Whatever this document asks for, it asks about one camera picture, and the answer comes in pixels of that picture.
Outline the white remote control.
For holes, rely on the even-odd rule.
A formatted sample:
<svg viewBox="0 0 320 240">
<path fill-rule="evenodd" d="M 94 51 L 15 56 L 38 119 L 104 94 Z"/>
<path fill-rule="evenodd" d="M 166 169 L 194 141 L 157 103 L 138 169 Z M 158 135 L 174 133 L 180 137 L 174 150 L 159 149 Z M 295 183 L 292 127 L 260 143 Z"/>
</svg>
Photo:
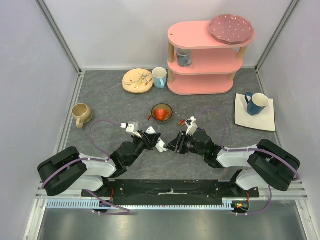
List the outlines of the white remote control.
<svg viewBox="0 0 320 240">
<path fill-rule="evenodd" d="M 146 130 L 146 132 L 147 132 L 148 134 L 156 134 L 156 133 L 157 133 L 152 126 L 150 126 L 150 127 Z M 167 149 L 165 148 L 165 145 L 166 145 L 166 143 L 165 143 L 161 138 L 159 138 L 159 139 L 157 140 L 157 144 L 155 145 L 155 148 L 156 148 L 160 153 L 163 153 L 163 152 L 166 152 L 166 151 L 167 151 Z"/>
</svg>

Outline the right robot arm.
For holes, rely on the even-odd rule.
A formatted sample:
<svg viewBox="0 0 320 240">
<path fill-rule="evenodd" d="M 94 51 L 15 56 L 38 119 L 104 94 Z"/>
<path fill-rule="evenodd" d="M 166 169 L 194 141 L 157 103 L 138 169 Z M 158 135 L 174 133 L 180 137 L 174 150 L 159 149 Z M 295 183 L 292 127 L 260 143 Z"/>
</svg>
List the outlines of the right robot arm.
<svg viewBox="0 0 320 240">
<path fill-rule="evenodd" d="M 254 187 L 270 186 L 285 192 L 301 166 L 296 157 L 270 140 L 262 139 L 257 145 L 246 148 L 222 148 L 214 144 L 204 130 L 197 130 L 193 135 L 181 131 L 164 147 L 181 155 L 193 153 L 202 156 L 204 162 L 214 169 L 248 168 L 229 184 L 229 191 L 235 197 Z"/>
</svg>

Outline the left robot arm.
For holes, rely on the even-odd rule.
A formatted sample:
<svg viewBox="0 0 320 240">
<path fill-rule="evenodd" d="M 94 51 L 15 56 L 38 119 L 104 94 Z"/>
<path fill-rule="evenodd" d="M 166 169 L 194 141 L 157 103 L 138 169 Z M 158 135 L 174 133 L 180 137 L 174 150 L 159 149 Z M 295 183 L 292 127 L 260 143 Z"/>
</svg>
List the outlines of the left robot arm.
<svg viewBox="0 0 320 240">
<path fill-rule="evenodd" d="M 42 180 L 41 188 L 49 197 L 60 195 L 68 189 L 90 190 L 99 197 L 110 191 L 107 178 L 117 178 L 127 171 L 144 150 L 156 148 L 165 151 L 161 134 L 150 127 L 133 136 L 133 141 L 123 142 L 110 157 L 92 157 L 79 153 L 71 146 L 42 162 L 37 171 Z"/>
</svg>

